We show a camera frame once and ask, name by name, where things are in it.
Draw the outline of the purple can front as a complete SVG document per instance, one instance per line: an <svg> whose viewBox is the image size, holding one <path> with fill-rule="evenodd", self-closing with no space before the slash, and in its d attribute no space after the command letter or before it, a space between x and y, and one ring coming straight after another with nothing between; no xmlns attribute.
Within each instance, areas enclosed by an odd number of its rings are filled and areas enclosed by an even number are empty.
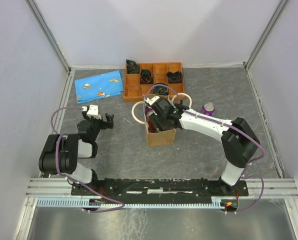
<svg viewBox="0 0 298 240"><path fill-rule="evenodd" d="M207 102L201 107L201 112L207 116L213 116L215 113L215 105L212 102Z"/></svg>

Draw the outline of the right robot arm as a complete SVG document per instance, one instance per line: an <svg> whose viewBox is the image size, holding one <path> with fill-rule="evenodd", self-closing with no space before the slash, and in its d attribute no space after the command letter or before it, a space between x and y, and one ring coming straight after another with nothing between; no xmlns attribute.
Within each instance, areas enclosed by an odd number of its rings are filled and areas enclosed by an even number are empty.
<svg viewBox="0 0 298 240"><path fill-rule="evenodd" d="M209 189L225 196L237 189L237 182L243 176L251 158L258 149L263 150L260 141L241 117L235 120L217 119L201 114L180 103L171 103L163 97L146 98L145 104L153 110L149 120L160 132L171 129L194 131L211 137L222 144L227 164L217 183Z"/></svg>

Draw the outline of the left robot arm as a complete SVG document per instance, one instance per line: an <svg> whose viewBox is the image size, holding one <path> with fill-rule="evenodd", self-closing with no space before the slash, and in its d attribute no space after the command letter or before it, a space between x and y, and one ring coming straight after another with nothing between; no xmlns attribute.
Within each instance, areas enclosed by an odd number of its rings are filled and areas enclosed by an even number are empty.
<svg viewBox="0 0 298 240"><path fill-rule="evenodd" d="M77 133L64 137L50 134L41 152L38 167L40 172L48 175L59 173L82 184L88 195L95 195L100 189L96 172L78 163L78 159L93 159L98 153L96 139L101 130L114 128L114 115L88 116L82 113L84 120L77 124Z"/></svg>

